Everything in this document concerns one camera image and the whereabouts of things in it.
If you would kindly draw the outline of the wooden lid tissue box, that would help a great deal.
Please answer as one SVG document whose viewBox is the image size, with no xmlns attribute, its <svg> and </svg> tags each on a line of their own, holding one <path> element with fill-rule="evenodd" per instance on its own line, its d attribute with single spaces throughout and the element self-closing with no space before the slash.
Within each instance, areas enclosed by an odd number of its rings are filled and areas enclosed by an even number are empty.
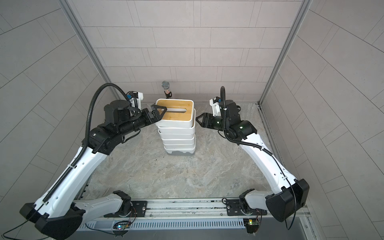
<svg viewBox="0 0 384 240">
<path fill-rule="evenodd" d="M 156 126 L 162 134 L 194 134 L 196 129 L 195 113 L 196 110 L 193 110 L 188 121 L 161 120 L 156 123 Z"/>
<path fill-rule="evenodd" d="M 186 140 L 186 139 L 162 139 L 164 145 L 194 145 L 195 138 Z"/>
<path fill-rule="evenodd" d="M 158 99 L 156 105 L 166 107 L 162 119 L 155 123 L 162 128 L 191 128 L 193 126 L 195 103 L 192 100 Z"/>
</svg>

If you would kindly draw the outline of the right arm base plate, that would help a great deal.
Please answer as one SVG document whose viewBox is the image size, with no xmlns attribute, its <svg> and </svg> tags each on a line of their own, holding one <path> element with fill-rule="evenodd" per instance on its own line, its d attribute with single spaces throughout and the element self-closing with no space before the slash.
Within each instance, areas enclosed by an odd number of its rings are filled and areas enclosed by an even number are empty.
<svg viewBox="0 0 384 240">
<path fill-rule="evenodd" d="M 245 200 L 223 198 L 222 203 L 226 205 L 228 216 L 266 216 L 268 212 L 262 209 L 251 209 Z"/>
</svg>

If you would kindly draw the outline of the white lid tissue box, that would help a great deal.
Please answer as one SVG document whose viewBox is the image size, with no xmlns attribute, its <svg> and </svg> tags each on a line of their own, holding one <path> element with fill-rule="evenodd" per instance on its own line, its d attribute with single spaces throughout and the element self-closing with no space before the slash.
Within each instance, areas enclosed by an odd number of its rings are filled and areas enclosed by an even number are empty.
<svg viewBox="0 0 384 240">
<path fill-rule="evenodd" d="M 171 151 L 171 150 L 166 150 L 166 153 L 170 156 L 193 156 L 195 154 L 196 150 L 190 150 L 190 151 Z"/>
</svg>

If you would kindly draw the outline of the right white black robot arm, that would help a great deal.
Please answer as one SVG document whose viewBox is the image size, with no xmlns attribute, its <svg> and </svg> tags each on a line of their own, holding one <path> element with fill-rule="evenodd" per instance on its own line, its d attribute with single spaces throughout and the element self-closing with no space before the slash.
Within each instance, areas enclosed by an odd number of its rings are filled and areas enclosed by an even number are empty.
<svg viewBox="0 0 384 240">
<path fill-rule="evenodd" d="M 210 100 L 212 113 L 196 117 L 202 128 L 217 130 L 221 137 L 240 146 L 256 163 L 270 185 L 271 193 L 247 190 L 239 196 L 240 209 L 246 215 L 257 210 L 268 211 L 277 221 L 285 222 L 296 216 L 307 200 L 310 186 L 304 179 L 297 179 L 264 144 L 257 129 L 241 119 L 241 107 L 226 98 L 225 87 L 220 96 Z"/>
</svg>

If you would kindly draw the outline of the circuit board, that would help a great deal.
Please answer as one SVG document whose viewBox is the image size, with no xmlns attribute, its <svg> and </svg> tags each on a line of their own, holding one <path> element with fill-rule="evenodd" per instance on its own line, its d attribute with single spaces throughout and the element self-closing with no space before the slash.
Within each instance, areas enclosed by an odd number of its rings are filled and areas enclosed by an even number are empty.
<svg viewBox="0 0 384 240">
<path fill-rule="evenodd" d="M 243 219 L 243 222 L 248 234 L 256 234 L 261 224 L 259 219 Z"/>
<path fill-rule="evenodd" d="M 126 233 L 128 233 L 131 227 L 131 223 L 131 221 L 120 221 L 115 223 L 112 228 L 115 237 L 122 238 Z"/>
</svg>

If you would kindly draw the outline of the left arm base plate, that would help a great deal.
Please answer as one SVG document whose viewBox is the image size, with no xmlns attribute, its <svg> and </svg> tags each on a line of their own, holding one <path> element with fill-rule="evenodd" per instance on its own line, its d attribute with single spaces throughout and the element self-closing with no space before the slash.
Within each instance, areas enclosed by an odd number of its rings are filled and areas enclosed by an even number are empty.
<svg viewBox="0 0 384 240">
<path fill-rule="evenodd" d="M 104 215 L 104 218 L 141 218 L 145 216 L 147 204 L 147 201 L 123 202 L 117 212 Z"/>
</svg>

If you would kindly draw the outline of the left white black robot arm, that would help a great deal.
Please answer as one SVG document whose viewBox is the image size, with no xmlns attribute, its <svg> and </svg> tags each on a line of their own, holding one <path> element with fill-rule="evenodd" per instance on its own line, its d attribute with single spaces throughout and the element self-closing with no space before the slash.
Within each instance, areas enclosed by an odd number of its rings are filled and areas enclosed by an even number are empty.
<svg viewBox="0 0 384 240">
<path fill-rule="evenodd" d="M 91 174 L 111 154 L 114 148 L 127 139 L 126 135 L 160 121 L 166 107 L 152 105 L 140 110 L 136 116 L 130 102 L 116 100 L 104 107 L 105 121 L 86 131 L 82 148 L 49 190 L 35 203 L 26 203 L 20 214 L 35 224 L 42 234 L 55 240 L 65 240 L 81 225 L 95 218 L 117 214 L 132 216 L 135 212 L 131 197 L 123 191 L 114 191 L 107 197 L 92 201 L 75 201 Z"/>
</svg>

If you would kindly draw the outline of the grey lid tissue box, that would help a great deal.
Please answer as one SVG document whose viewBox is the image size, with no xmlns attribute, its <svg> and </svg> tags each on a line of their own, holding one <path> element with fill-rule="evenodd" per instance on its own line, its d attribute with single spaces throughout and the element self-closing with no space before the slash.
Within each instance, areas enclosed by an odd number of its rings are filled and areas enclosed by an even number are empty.
<svg viewBox="0 0 384 240">
<path fill-rule="evenodd" d="M 195 137 L 195 134 L 159 134 L 162 140 L 191 140 Z"/>
<path fill-rule="evenodd" d="M 192 151 L 196 148 L 195 144 L 191 145 L 164 145 L 165 150 L 167 151 Z"/>
</svg>

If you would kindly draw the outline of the right circuit board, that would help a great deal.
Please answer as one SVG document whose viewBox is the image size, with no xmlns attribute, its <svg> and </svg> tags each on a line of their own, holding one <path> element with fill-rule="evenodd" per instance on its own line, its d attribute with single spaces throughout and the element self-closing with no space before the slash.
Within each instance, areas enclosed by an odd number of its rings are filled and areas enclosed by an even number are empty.
<svg viewBox="0 0 384 240">
<path fill-rule="evenodd" d="M 243 219 L 243 222 L 248 234 L 256 234 L 261 224 L 259 219 Z"/>
</svg>

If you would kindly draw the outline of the left circuit board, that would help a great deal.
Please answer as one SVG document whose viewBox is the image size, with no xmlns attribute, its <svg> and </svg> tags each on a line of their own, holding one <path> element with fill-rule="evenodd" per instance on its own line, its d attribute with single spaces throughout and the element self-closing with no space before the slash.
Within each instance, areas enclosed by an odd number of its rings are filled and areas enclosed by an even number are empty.
<svg viewBox="0 0 384 240">
<path fill-rule="evenodd" d="M 128 233 L 131 227 L 131 223 L 131 221 L 120 221 L 115 223 L 112 228 L 115 237 L 122 238 L 126 233 Z"/>
</svg>

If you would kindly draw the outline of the black microphone stand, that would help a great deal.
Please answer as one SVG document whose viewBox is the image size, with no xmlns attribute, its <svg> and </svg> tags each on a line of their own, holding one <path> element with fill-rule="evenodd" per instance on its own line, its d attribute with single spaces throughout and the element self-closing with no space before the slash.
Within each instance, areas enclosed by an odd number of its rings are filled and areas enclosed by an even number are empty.
<svg viewBox="0 0 384 240">
<path fill-rule="evenodd" d="M 173 94 L 170 91 L 170 83 L 168 81 L 163 81 L 162 82 L 162 88 L 164 89 L 164 93 L 166 95 L 166 98 L 171 99 Z"/>
</svg>

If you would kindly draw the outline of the aluminium mounting rail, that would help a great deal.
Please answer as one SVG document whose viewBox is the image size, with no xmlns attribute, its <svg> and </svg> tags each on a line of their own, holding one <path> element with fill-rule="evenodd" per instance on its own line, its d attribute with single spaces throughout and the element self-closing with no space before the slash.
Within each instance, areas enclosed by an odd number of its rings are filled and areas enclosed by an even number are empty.
<svg viewBox="0 0 384 240">
<path fill-rule="evenodd" d="M 266 210 L 277 221 L 283 222 L 305 205 L 307 197 L 305 195 L 295 197 L 290 191 L 269 196 L 261 192 L 249 192 L 247 195 L 241 195 L 236 199 L 245 200 L 251 209 Z M 46 204 L 46 213 L 52 218 L 62 217 L 71 208 L 75 208 L 85 211 L 83 221 L 87 222 L 100 216 L 115 213 L 123 202 L 130 201 L 131 197 L 122 191 L 115 191 L 106 197 L 85 201 L 73 201 L 67 196 L 54 197 Z M 227 215 L 227 208 L 222 203 L 222 199 L 155 199 L 145 201 L 148 202 L 145 215 L 155 211 L 174 212 L 175 215 L 196 215 L 201 211 L 206 211 L 211 215 L 214 209 L 222 210 Z"/>
</svg>

